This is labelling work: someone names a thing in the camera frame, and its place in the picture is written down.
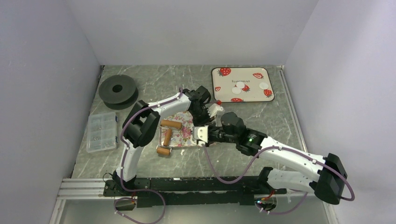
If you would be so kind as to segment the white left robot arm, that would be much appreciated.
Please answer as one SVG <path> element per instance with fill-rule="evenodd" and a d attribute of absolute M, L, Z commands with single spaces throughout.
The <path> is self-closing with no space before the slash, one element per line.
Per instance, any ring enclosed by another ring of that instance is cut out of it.
<path fill-rule="evenodd" d="M 120 164 L 113 173 L 115 188 L 122 196 L 133 192 L 142 150 L 153 140 L 161 120 L 179 112 L 188 112 L 194 126 L 209 124 L 224 112 L 222 106 L 210 100 L 209 91 L 200 86 L 191 91 L 180 89 L 176 95 L 157 102 L 140 100 L 135 103 L 122 126 L 120 140 L 124 149 Z"/>

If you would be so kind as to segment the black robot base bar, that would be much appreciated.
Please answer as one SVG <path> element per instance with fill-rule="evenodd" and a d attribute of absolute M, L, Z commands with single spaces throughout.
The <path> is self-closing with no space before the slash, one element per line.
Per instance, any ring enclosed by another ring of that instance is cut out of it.
<path fill-rule="evenodd" d="M 105 181 L 105 197 L 133 197 L 138 208 L 159 205 L 227 204 L 254 205 L 260 198 L 286 194 L 258 182 L 257 176 L 245 176 L 237 183 L 224 184 L 215 177 L 136 178 L 125 188 L 115 179 Z"/>

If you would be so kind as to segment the floral print tray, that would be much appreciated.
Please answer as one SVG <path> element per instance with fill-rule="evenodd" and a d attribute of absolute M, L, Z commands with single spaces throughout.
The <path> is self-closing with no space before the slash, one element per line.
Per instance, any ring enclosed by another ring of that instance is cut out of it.
<path fill-rule="evenodd" d="M 167 133 L 171 131 L 167 144 L 169 147 L 194 147 L 192 140 L 193 121 L 189 112 L 178 112 L 160 121 L 159 143 L 163 144 Z"/>

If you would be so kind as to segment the wooden rolling pin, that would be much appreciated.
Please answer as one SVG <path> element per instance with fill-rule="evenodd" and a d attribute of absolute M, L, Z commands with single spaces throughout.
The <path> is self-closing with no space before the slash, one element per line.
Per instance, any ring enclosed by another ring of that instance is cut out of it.
<path fill-rule="evenodd" d="M 172 128 L 176 130 L 182 129 L 182 123 L 172 120 L 163 119 L 160 123 L 160 127 L 166 127 L 168 130 L 165 132 L 164 141 L 162 144 L 158 145 L 156 152 L 162 156 L 169 156 L 171 153 L 171 147 L 169 146 L 172 137 Z"/>

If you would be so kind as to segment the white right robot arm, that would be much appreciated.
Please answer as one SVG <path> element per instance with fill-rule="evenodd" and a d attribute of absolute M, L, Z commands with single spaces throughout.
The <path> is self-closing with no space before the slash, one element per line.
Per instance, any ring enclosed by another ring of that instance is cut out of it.
<path fill-rule="evenodd" d="M 276 189 L 304 191 L 333 205 L 339 204 L 341 200 L 355 200 L 355 193 L 337 155 L 316 155 L 287 146 L 262 132 L 246 127 L 234 112 L 225 113 L 220 124 L 202 127 L 198 131 L 197 142 L 203 147 L 214 142 L 235 144 L 240 153 L 252 156 L 244 173 L 259 157 L 290 168 L 287 171 L 264 167 L 257 178 L 260 192 L 268 194 Z"/>

